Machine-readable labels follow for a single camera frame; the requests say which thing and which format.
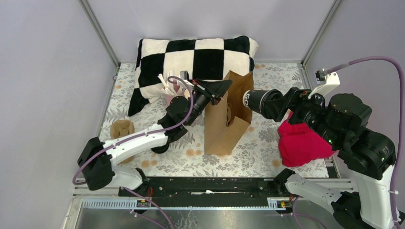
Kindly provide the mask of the brown paper bag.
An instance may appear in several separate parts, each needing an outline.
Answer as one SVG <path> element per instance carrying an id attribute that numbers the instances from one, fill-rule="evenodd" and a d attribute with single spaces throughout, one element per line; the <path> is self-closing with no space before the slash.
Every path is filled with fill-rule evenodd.
<path id="1" fill-rule="evenodd" d="M 217 105 L 207 105 L 204 117 L 204 153 L 230 155 L 252 122 L 252 111 L 243 104 L 244 94 L 254 89 L 253 73 L 241 76 L 229 71 L 232 81 Z"/>

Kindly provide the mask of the black cup lid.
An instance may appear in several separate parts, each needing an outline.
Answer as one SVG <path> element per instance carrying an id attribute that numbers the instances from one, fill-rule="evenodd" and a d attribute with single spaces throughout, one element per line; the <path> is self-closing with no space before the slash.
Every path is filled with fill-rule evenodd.
<path id="1" fill-rule="evenodd" d="M 266 119 L 277 119 L 281 111 L 283 94 L 276 89 L 268 91 L 262 103 L 262 116 Z"/>

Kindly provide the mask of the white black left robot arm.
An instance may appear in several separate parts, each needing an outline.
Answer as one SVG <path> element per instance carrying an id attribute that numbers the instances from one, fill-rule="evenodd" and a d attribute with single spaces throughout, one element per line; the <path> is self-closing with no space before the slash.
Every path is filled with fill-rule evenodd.
<path id="1" fill-rule="evenodd" d="M 108 185 L 130 189 L 136 196 L 148 191 L 146 176 L 137 168 L 121 168 L 118 165 L 129 157 L 151 149 L 157 154 L 167 151 L 169 145 L 182 138 L 195 119 L 208 104 L 217 105 L 232 85 L 231 80 L 185 82 L 170 76 L 170 83 L 181 82 L 190 97 L 176 96 L 166 108 L 166 114 L 152 126 L 126 137 L 102 142 L 98 137 L 88 140 L 77 163 L 74 185 L 86 184 L 91 191 Z"/>

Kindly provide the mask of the brown cardboard cup carrier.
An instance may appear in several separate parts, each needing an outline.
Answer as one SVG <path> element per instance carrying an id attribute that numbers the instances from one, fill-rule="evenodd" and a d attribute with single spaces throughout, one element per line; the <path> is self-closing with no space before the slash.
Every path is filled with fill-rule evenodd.
<path id="1" fill-rule="evenodd" d="M 234 117 L 232 116 L 232 109 L 231 105 L 227 104 L 227 110 L 226 110 L 226 126 L 229 127 L 234 121 Z"/>

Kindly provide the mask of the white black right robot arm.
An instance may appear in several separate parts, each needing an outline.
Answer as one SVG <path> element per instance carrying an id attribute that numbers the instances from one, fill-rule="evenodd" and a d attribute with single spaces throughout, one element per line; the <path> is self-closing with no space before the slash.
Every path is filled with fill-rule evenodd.
<path id="1" fill-rule="evenodd" d="M 286 94 L 271 90 L 260 101 L 264 118 L 279 122 L 287 110 L 289 123 L 306 124 L 352 171 L 357 191 L 337 191 L 308 181 L 291 169 L 274 179 L 275 193 L 301 196 L 330 212 L 346 229 L 400 227 L 394 217 L 389 189 L 396 161 L 395 146 L 385 135 L 367 128 L 372 113 L 353 94 L 336 94 L 329 102 L 310 90 L 291 88 Z"/>

